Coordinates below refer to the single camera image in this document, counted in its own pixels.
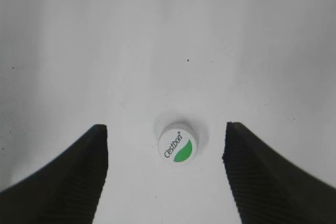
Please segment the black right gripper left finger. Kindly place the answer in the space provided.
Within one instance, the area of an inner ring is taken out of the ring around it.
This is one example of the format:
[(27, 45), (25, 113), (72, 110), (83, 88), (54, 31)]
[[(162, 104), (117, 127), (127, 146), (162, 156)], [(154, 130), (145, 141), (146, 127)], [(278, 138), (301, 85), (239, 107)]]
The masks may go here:
[(1, 223), (92, 223), (108, 171), (96, 124), (46, 166), (1, 192)]

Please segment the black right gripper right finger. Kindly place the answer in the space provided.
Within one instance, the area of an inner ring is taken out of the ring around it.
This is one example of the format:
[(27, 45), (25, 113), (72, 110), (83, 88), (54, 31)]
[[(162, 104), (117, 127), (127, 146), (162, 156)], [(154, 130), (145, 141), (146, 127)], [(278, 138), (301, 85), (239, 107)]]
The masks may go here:
[(242, 223), (335, 223), (335, 188), (239, 122), (226, 124), (223, 163)]

